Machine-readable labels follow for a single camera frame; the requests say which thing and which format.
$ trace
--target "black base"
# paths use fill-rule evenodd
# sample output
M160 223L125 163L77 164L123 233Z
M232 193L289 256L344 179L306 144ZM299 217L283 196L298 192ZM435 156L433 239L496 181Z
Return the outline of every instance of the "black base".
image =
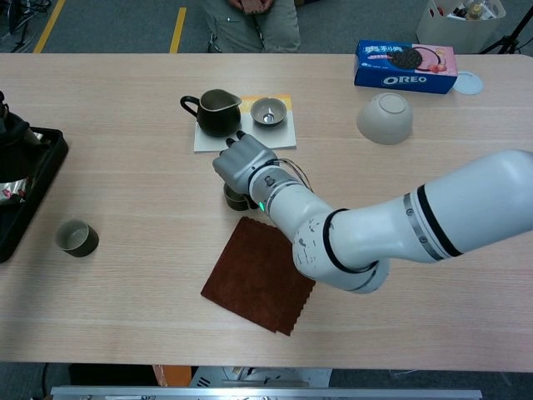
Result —
M68 153L68 145L61 131L44 127L31 127L31 129L35 133L41 133L43 138L50 141L50 150L33 180L32 190L26 202L0 206L0 263L8 260L14 253Z

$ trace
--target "metal bar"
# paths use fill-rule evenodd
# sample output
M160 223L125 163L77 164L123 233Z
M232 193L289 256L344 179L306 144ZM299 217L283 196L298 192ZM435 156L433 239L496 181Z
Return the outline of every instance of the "metal bar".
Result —
M336 388L249 388L249 387L55 387L54 400L79 400L81 398L113 400L114 397L139 396L146 400L171 400L182 398L327 398L334 400L480 400L479 390L438 390L438 389L336 389Z

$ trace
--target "cup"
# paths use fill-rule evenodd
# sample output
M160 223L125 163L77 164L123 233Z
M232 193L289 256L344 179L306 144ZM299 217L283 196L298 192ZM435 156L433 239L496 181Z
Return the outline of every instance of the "cup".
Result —
M79 219L66 221L56 233L56 244L74 257L85 257L98 247L98 234Z
M233 192L233 190L224 183L224 197L227 205L236 211L246 211L249 207L246 196Z
M188 103L196 104L197 110ZM180 99L182 107L197 119L202 131L215 138L224 138L237 131L241 123L241 103L239 97L221 89L205 92L199 99L193 96Z
M398 144L412 132L413 110L402 96L381 93L357 115L362 135L379 144Z

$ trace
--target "white box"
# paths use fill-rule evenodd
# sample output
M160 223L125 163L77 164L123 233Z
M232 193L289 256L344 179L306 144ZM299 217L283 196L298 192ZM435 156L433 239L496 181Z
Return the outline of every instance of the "white box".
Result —
M496 18L466 21L447 17L462 4L461 0L429 0L416 30L419 43L452 46L456 54L478 53L486 45L506 10L499 0L490 0Z

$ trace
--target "orange object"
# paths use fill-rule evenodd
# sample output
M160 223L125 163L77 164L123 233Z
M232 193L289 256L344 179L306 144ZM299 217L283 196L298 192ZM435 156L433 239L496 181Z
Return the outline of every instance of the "orange object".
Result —
M157 383L163 387L187 387L192 380L192 369L179 365L152 365Z

